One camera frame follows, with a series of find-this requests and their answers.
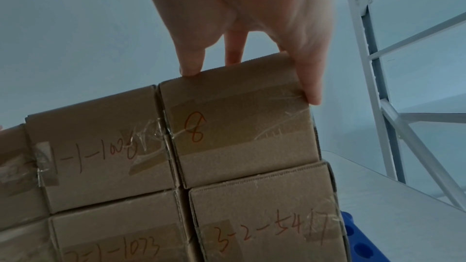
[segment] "brown cardboard box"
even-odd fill
[[[63,262],[194,262],[187,197],[172,190],[51,218]]]
[[[186,188],[319,160],[309,105],[284,53],[159,87]]]
[[[0,232],[0,261],[55,262],[47,220]]]
[[[53,213],[177,186],[154,86],[30,115]]]
[[[350,260],[326,162],[194,188],[190,200],[208,262]]]
[[[0,230],[48,215],[24,126],[0,131]]]

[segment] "hand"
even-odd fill
[[[310,104],[322,100],[322,76],[333,29],[332,0],[153,0],[184,76],[198,74],[205,49],[222,35],[225,64],[241,62],[248,32],[263,31],[296,63]]]

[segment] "blue plastic object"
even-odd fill
[[[350,213],[341,212],[341,214],[345,222],[353,262],[390,262],[354,224]]]

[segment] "white table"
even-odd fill
[[[341,210],[391,262],[466,262],[466,212],[331,152],[322,157]]]

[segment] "metal shelf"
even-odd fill
[[[370,15],[370,0],[348,0],[348,2],[387,176],[406,183],[400,156],[399,136],[416,155],[451,203],[466,211],[466,194],[408,124],[412,121],[466,123],[466,114],[399,114],[390,103],[390,95],[386,87],[380,59],[388,53],[465,23],[466,12],[384,49],[378,49]]]

